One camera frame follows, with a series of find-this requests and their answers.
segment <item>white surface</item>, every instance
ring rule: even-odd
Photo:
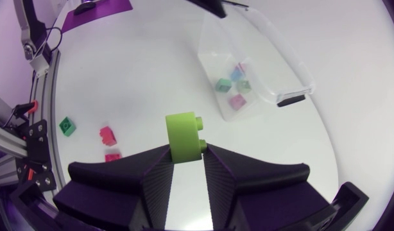
[[[203,117],[199,134],[208,143],[273,163],[304,162],[311,168],[309,182],[333,199],[336,160],[310,99],[286,108],[268,105],[264,115],[224,122],[197,58],[203,11],[183,0],[132,4],[132,11],[64,34],[56,123],[69,116],[77,126],[68,138],[57,130],[67,181],[71,162],[102,162],[113,149],[126,157],[167,144],[165,115],[194,111]],[[75,6],[66,3],[56,24]],[[118,141],[112,148],[101,143],[105,125]],[[202,161],[175,166],[166,228],[212,228],[204,175]]]
[[[371,230],[394,191],[394,24],[378,0],[251,0],[316,80],[339,183],[370,200],[348,228]]]

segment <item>white table surface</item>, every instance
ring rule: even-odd
[[[80,0],[70,0],[55,26]],[[225,122],[197,58],[204,11],[184,0],[132,0],[133,10],[98,19],[63,35],[56,84],[56,123],[69,117],[77,129],[57,128],[66,182],[71,162],[104,162],[106,153],[127,157],[168,144],[165,116],[203,117],[200,138],[228,150],[277,164],[305,163],[308,182],[328,201],[338,191],[334,151],[312,101]],[[58,37],[51,36],[53,47]],[[101,142],[108,125],[117,144]],[[175,165],[166,229],[212,228],[203,162]]]

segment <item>purple panel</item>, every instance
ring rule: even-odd
[[[97,3],[94,9],[82,14],[73,15],[74,10],[70,11],[63,23],[62,32],[64,33],[93,20],[128,10],[133,10],[129,0],[102,0]]]

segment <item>cable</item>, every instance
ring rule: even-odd
[[[56,27],[56,26],[54,26],[54,27],[52,27],[52,28],[46,28],[46,30],[49,30],[50,33],[51,33],[51,31],[52,31],[53,29],[56,29],[56,30],[58,30],[58,31],[60,32],[60,40],[58,41],[57,46],[55,46],[55,48],[53,48],[50,52],[53,52],[55,49],[57,49],[57,48],[60,46],[60,43],[62,43],[62,39],[63,39],[63,32],[62,32],[62,29],[60,29],[60,28],[58,28],[58,27]]]
[[[249,7],[249,6],[245,5],[245,4],[235,3],[235,2],[232,2],[232,1],[227,1],[227,0],[221,0],[221,1],[224,2],[224,3],[231,4],[233,6],[240,6],[240,7],[243,7],[243,8],[248,8]]]
[[[13,109],[13,110],[12,110],[12,113],[10,114],[9,119],[5,122],[5,124],[4,124],[1,128],[6,128],[6,127],[7,127],[7,125],[8,125],[9,122],[10,122],[10,120],[12,119],[14,113],[15,113],[15,110]]]

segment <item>plastic container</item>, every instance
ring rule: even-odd
[[[250,110],[258,114],[254,108],[264,102],[313,93],[310,72],[262,13],[228,5],[225,10],[224,19],[205,14],[198,58],[226,121]],[[218,90],[220,79],[231,80],[227,92]],[[242,90],[244,83],[251,90]]]

